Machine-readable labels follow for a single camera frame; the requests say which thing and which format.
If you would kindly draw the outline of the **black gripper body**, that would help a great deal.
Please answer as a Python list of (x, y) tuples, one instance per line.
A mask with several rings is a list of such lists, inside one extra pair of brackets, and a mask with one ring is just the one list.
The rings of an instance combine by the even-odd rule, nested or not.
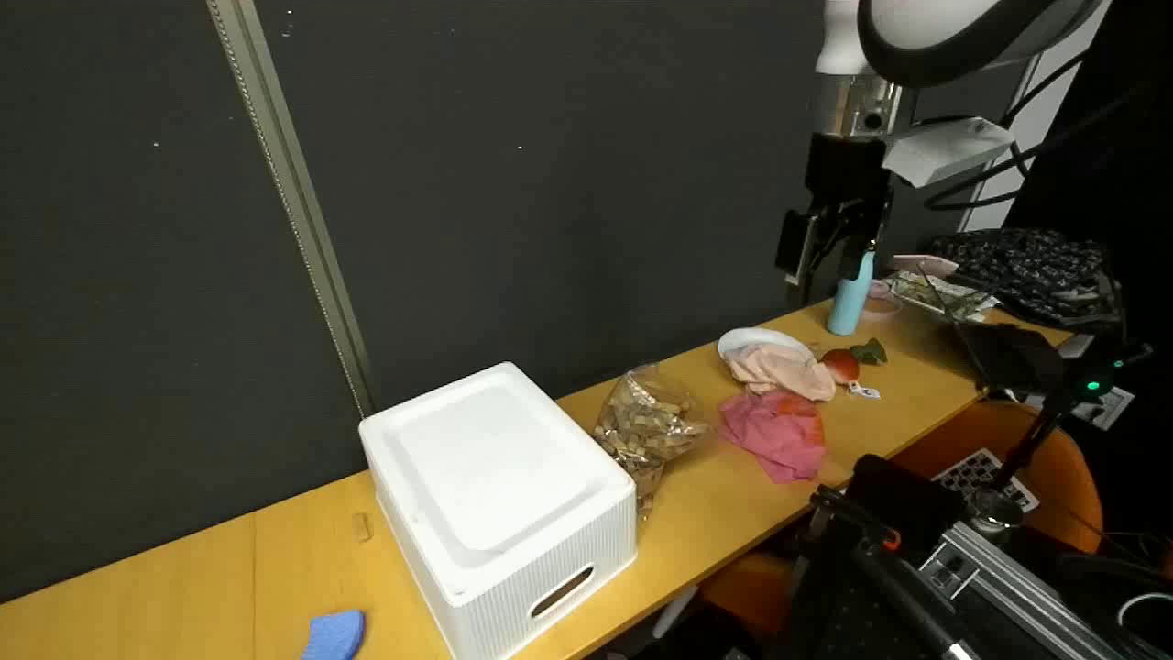
[(787, 210), (776, 241), (776, 268), (787, 286), (809, 290), (818, 268), (839, 258), (853, 276), (886, 214), (886, 168), (878, 141), (814, 137), (806, 152), (806, 210)]

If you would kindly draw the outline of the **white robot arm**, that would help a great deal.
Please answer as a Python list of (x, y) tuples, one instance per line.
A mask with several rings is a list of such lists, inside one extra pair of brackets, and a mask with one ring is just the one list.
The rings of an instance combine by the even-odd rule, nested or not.
[(1010, 146), (987, 117), (903, 130), (903, 97), (1030, 64), (1107, 0), (823, 0), (814, 64), (818, 120), (804, 214), (787, 214), (776, 268), (804, 290), (831, 248), (856, 259), (878, 235), (889, 182), (930, 188)]

